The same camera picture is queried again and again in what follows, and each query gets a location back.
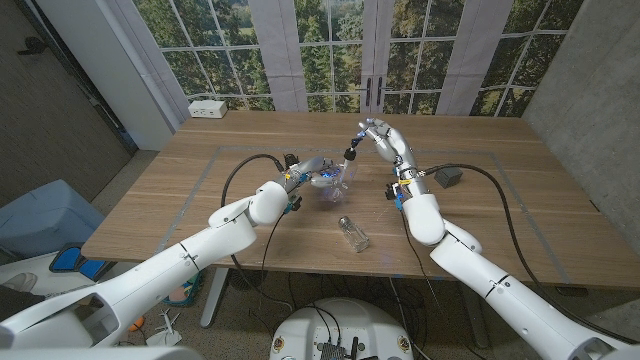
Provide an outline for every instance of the door handle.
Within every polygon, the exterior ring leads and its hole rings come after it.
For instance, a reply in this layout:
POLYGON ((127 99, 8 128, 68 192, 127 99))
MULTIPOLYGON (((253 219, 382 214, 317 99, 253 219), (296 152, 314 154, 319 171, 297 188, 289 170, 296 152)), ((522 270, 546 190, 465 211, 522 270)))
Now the door handle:
POLYGON ((42 54, 47 48, 47 44, 43 43, 42 40, 34 36, 29 36, 28 38, 24 39, 24 46, 26 46, 27 50, 18 51, 18 55, 42 54))
POLYGON ((366 100, 365 100, 365 104, 366 104, 366 106, 369 106, 370 99, 371 99, 371 78, 367 79, 367 87, 365 89, 356 89, 356 90, 360 90, 360 91, 367 90, 367 97, 366 97, 366 100))
POLYGON ((390 90, 387 87, 382 87, 382 76, 378 78, 378 101, 376 102, 377 106, 380 106, 380 98, 382 97, 382 90, 390 90))

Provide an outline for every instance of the black box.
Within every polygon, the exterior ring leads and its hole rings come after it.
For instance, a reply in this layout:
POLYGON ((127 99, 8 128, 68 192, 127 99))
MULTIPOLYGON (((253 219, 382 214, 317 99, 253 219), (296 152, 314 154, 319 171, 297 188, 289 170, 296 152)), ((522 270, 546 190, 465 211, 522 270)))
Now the black box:
POLYGON ((451 187, 460 182, 462 170, 458 168, 445 168, 436 171, 434 178, 443 188, 451 187))

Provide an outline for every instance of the glass door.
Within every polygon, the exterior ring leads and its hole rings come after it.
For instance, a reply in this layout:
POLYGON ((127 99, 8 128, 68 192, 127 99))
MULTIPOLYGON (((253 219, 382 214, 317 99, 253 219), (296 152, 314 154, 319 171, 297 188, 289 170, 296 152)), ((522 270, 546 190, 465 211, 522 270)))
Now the glass door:
POLYGON ((366 107, 363 53, 374 37, 365 44, 363 28, 370 22, 366 14, 375 14, 375 3, 294 0, 309 111, 353 113, 366 107))
POLYGON ((464 0, 393 2, 390 35, 379 36, 389 49, 376 53, 375 112, 435 114, 463 8, 464 0))

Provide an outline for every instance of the wooden table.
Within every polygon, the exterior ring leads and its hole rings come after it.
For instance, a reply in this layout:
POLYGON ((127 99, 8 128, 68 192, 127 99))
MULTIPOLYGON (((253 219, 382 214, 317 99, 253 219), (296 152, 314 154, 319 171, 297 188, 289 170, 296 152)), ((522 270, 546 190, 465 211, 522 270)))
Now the wooden table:
MULTIPOLYGON (((301 159, 318 154, 342 161, 364 114, 234 112, 224 119, 190 119, 145 170, 87 241, 88 258, 143 261, 207 226, 219 208, 222 186, 244 158, 268 153, 301 159)), ((524 256, 547 284, 640 288, 640 257, 589 202, 580 186, 520 119, 382 115, 414 149, 421 168, 455 162, 480 166, 507 193, 524 256)), ((352 275, 419 277, 420 268, 404 235, 399 212, 384 196, 394 181, 391 164, 365 140, 358 147, 358 173, 346 203, 317 199, 301 189, 302 208, 286 215, 275 232, 265 268, 352 275), (371 244, 355 253, 342 237, 338 219, 348 215, 371 244)), ((273 163, 245 166, 227 201, 249 196, 277 176, 273 163)), ((472 171, 449 189, 433 178, 442 215, 474 234, 484 255, 524 282, 504 212, 493 185, 472 171)), ((249 269, 260 268, 271 227, 257 228, 258 240, 237 254, 249 269)), ((450 276, 414 241, 430 277, 450 276)), ((231 260, 217 266, 230 267, 231 260)))

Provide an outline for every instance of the white table leg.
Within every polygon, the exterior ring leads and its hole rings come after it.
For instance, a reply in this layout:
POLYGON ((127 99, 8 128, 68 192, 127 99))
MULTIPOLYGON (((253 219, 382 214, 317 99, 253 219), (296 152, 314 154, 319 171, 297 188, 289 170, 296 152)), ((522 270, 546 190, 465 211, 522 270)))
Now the white table leg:
POLYGON ((209 290, 207 303, 204 305, 202 318, 200 318, 200 326, 205 329, 213 325, 213 319, 215 317, 218 305, 220 304, 220 299, 222 297, 222 292, 224 291, 224 284, 227 280, 228 273, 228 268, 215 269, 213 281, 211 283, 211 290, 209 290))

